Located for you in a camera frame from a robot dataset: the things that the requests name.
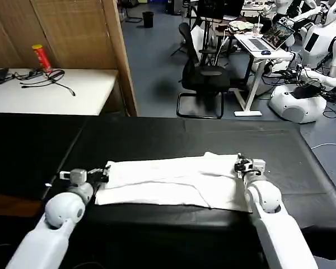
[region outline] black office chair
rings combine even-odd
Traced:
[[[224,113],[224,97],[223,93],[230,88],[230,78],[228,72],[220,66],[199,66],[199,59],[194,49],[190,27],[186,22],[179,25],[179,32],[185,39],[185,45],[188,54],[188,61],[184,66],[181,84],[187,90],[196,91],[196,93],[181,93],[178,97],[177,115],[186,118],[200,118],[200,119],[221,119]],[[203,58],[204,55],[213,54],[215,50],[200,50]],[[197,116],[181,114],[180,98],[182,96],[199,96],[199,97],[213,97],[221,94],[221,113],[217,117]]]

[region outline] laptop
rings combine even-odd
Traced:
[[[244,0],[224,0],[224,17],[226,21],[233,21],[240,16]]]
[[[244,38],[241,42],[252,52],[261,52],[263,50],[274,51],[280,48],[294,32],[294,30],[284,24],[276,22],[261,38],[246,36],[246,39]]]

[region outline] white table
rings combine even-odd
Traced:
[[[267,60],[270,59],[283,59],[283,60],[291,60],[292,59],[292,53],[286,52],[283,49],[277,49],[276,51],[271,51],[270,55],[262,55],[261,52],[253,52],[251,51],[241,40],[243,38],[246,38],[245,35],[234,35],[236,40],[249,52],[251,56],[254,57],[254,60],[256,63],[259,62],[258,69],[256,70],[253,85],[250,89],[248,99],[245,101],[241,94],[239,89],[233,89],[233,92],[242,108],[242,111],[235,111],[234,115],[236,117],[246,117],[246,116],[261,116],[262,113],[260,111],[251,111],[251,105],[254,100],[254,96],[256,94],[256,90],[259,87],[260,81],[262,79],[262,75],[264,72],[264,67],[267,63]]]
[[[64,69],[58,82],[70,87],[76,96],[59,86],[21,88],[20,82],[45,80],[40,76],[31,80],[7,81],[0,85],[0,113],[33,113],[61,115],[99,115],[108,97],[117,91],[117,70]],[[29,69],[10,69],[9,73],[28,74]]]

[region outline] laptop screen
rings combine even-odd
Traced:
[[[276,22],[271,28],[263,35],[262,39],[266,41],[274,49],[279,48],[286,39],[289,38],[295,31],[287,26]]]

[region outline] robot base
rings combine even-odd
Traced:
[[[272,93],[269,106],[280,117],[296,123],[314,122],[322,116],[326,100],[321,96],[296,99],[290,94],[295,84],[277,86]]]

